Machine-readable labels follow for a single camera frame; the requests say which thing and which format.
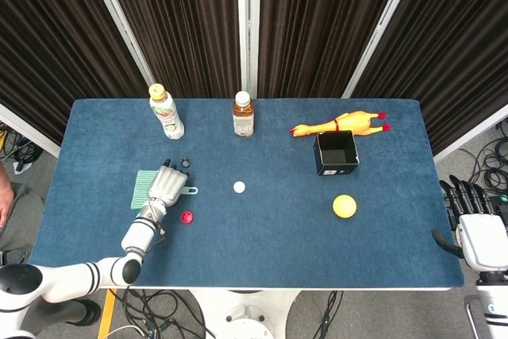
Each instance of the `black curtain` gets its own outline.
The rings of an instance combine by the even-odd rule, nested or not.
[[[387,0],[261,0],[260,97],[340,97]]]
[[[241,88],[237,0],[118,0],[156,81],[176,97]]]
[[[60,143],[77,98],[148,97],[103,0],[0,0],[0,103]]]
[[[508,103],[508,0],[402,0],[353,96],[418,99],[438,153]]]

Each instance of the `red bottle cap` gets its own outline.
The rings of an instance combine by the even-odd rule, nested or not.
[[[186,210],[185,212],[182,213],[180,220],[182,220],[183,224],[190,224],[194,220],[194,215],[192,214],[192,212]]]

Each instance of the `yellow ball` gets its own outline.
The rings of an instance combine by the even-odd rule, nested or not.
[[[349,195],[340,195],[333,200],[333,212],[339,218],[350,218],[356,212],[355,199]]]

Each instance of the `white ball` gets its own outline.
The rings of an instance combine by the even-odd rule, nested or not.
[[[236,182],[233,184],[233,189],[238,194],[241,194],[245,191],[245,183],[244,182]]]

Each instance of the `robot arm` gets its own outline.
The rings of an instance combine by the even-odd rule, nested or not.
[[[433,229],[437,244],[447,252],[464,259],[479,273],[476,282],[477,295],[469,296],[464,303],[475,339],[479,339],[472,320],[470,303],[478,299],[484,310],[493,339],[508,337],[508,236],[502,219],[494,215],[491,201],[483,190],[451,177],[455,190],[440,181],[446,191],[458,224],[459,246],[448,243],[440,232]]]
[[[46,268],[31,264],[11,264],[0,268],[0,338],[34,337],[20,331],[30,304],[39,297],[58,303],[83,297],[100,287],[126,287],[141,271],[152,239],[166,215],[166,208],[178,200],[188,179],[169,167],[169,160],[158,171],[148,190],[148,202],[125,234],[123,257],[110,257],[97,263]]]

